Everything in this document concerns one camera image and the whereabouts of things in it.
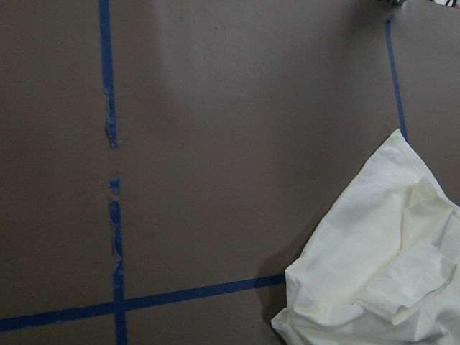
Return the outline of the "cream long-sleeve cat shirt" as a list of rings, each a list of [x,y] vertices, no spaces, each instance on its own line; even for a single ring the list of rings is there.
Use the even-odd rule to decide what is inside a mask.
[[[459,207],[393,132],[285,278],[288,344],[457,344]]]

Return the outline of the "worn vertical blue tape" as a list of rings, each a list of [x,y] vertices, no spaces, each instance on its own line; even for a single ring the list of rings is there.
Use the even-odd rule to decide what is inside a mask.
[[[114,93],[114,74],[111,46],[111,15],[110,2],[100,1],[99,27],[101,39],[101,67],[103,94],[106,98],[106,135],[109,147],[112,150],[118,148],[116,103]],[[124,256],[123,256],[123,235],[121,229],[121,206],[117,200],[120,182],[118,178],[109,181],[109,218],[112,230],[112,249],[115,257],[113,273],[113,297],[114,297],[114,323],[116,332],[116,343],[127,344],[127,321],[124,299]]]

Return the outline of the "thin blue tape line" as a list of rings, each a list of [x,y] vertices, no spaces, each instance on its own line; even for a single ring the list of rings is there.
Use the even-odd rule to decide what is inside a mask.
[[[387,47],[387,55],[390,64],[390,73],[392,76],[392,86],[395,94],[395,102],[397,107],[397,115],[400,123],[400,131],[406,142],[409,142],[407,125],[405,121],[405,112],[403,108],[403,99],[400,90],[400,84],[397,74],[397,66],[395,60],[395,54],[392,44],[392,20],[393,17],[390,17],[385,21],[385,41]]]

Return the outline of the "horizontal blue tape strip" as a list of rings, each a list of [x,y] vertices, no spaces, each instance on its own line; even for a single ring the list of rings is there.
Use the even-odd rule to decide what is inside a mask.
[[[135,311],[160,305],[197,300],[218,295],[237,293],[246,290],[255,290],[285,283],[284,275],[257,277],[247,280],[225,282],[216,285],[207,285],[168,293],[129,298],[123,302],[126,311]],[[78,308],[54,310],[28,316],[17,316],[1,319],[1,332],[16,331],[25,328],[35,328],[56,323],[79,321],[87,318],[107,316],[116,312],[114,302],[99,303]]]

